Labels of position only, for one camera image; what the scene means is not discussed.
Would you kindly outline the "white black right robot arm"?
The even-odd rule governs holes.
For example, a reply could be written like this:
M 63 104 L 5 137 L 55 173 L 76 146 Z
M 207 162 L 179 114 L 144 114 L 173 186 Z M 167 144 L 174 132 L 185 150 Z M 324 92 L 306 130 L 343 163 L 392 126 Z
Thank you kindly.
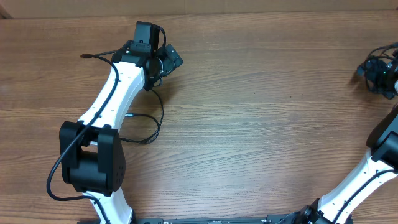
M 397 94 L 397 57 L 389 63 L 368 57 L 357 72 L 373 83 L 372 91 Z M 291 223 L 353 223 L 351 213 L 382 184 L 397 177 L 397 108 L 370 133 L 359 164 L 331 192 L 298 212 Z

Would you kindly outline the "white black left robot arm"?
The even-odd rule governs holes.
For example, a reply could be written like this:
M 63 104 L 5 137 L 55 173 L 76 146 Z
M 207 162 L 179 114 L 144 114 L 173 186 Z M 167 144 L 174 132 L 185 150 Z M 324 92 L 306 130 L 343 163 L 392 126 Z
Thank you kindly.
M 66 121 L 59 132 L 60 157 L 47 178 L 47 193 L 58 168 L 63 181 L 80 193 L 73 200 L 90 200 L 99 215 L 98 223 L 134 223 L 134 210 L 122 190 L 126 160 L 119 135 L 124 118 L 136 95 L 153 91 L 163 77 L 183 64 L 172 45 L 159 43 L 164 28 L 150 22 L 137 22 L 134 37 L 120 49 L 110 52 L 111 70 L 101 92 L 77 122 Z

